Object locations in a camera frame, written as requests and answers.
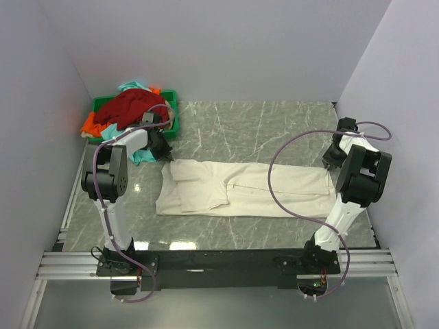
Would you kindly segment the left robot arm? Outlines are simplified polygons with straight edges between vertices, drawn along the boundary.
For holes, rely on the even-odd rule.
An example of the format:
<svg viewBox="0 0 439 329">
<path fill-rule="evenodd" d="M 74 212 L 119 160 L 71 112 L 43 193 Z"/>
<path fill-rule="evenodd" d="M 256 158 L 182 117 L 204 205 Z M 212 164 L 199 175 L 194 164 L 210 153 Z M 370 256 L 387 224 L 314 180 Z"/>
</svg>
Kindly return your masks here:
<svg viewBox="0 0 439 329">
<path fill-rule="evenodd" d="M 163 128 L 175 119 L 169 106 L 167 117 L 148 110 L 139 123 L 86 148 L 81 187 L 97 207 L 104 229 L 102 263 L 113 266 L 123 276 L 137 267 L 134 238 L 126 223 L 122 200 L 128 188 L 128 160 L 139 150 L 149 151 L 155 161 L 172 159 L 172 148 L 163 135 Z"/>
</svg>

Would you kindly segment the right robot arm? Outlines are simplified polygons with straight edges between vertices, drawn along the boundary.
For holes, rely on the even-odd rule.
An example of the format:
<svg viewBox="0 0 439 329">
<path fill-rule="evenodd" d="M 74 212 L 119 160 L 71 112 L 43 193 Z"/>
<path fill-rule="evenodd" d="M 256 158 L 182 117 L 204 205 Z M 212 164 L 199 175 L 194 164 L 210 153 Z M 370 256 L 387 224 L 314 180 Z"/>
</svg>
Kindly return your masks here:
<svg viewBox="0 0 439 329">
<path fill-rule="evenodd" d="M 336 199 L 325 224 L 305 243 L 301 265 L 308 273 L 337 263 L 339 236 L 347 233 L 369 205 L 380 200 L 392 163 L 391 154 L 379 151 L 358 132 L 355 119 L 340 119 L 337 131 L 344 135 L 333 135 L 322 158 L 325 169 L 340 170 Z"/>
</svg>

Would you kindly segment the cream white t-shirt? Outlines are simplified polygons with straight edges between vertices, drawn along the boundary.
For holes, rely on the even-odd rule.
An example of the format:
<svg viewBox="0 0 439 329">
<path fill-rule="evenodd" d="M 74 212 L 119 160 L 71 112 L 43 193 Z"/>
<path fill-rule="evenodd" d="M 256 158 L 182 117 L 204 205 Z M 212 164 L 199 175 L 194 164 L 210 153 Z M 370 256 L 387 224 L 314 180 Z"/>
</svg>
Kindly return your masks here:
<svg viewBox="0 0 439 329">
<path fill-rule="evenodd" d="M 329 172 L 318 167 L 270 166 L 178 159 L 162 169 L 160 215 L 326 217 L 336 199 Z"/>
</svg>

